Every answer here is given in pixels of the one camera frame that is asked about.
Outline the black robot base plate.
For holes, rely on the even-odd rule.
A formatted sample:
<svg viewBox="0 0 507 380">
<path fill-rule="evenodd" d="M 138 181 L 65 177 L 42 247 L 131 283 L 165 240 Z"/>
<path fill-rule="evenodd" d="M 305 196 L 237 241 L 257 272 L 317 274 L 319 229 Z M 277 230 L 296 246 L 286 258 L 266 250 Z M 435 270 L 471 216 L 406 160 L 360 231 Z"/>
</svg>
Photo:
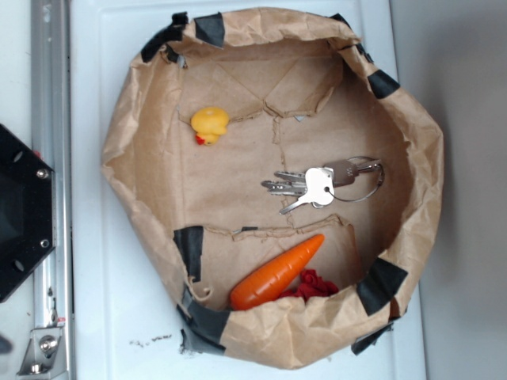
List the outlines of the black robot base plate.
<svg viewBox="0 0 507 380">
<path fill-rule="evenodd" d="M 54 249 L 53 169 L 1 126 L 1 301 Z"/>
</svg>

